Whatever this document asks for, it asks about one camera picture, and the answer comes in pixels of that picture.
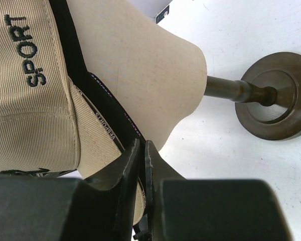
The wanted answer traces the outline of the beige baseball cap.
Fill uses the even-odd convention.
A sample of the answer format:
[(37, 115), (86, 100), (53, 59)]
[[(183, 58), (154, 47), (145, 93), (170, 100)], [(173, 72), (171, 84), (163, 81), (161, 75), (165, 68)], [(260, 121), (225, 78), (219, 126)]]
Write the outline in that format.
[(123, 151), (68, 75), (49, 1), (0, 1), (0, 173), (87, 178)]

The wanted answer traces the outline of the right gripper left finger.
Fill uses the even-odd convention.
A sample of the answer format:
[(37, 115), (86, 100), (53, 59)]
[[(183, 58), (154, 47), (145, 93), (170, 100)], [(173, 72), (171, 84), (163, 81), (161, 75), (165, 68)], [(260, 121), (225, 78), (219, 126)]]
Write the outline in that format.
[(135, 139), (117, 159), (85, 179), (97, 191), (97, 240), (131, 239), (139, 158), (140, 141)]

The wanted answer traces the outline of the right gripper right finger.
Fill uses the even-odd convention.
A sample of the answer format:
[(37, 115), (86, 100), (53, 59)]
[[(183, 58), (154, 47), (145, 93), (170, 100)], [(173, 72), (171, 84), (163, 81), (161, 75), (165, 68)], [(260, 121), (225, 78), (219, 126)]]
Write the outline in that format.
[(152, 240), (187, 240), (184, 193), (187, 180), (159, 154), (153, 141), (145, 144), (148, 230)]

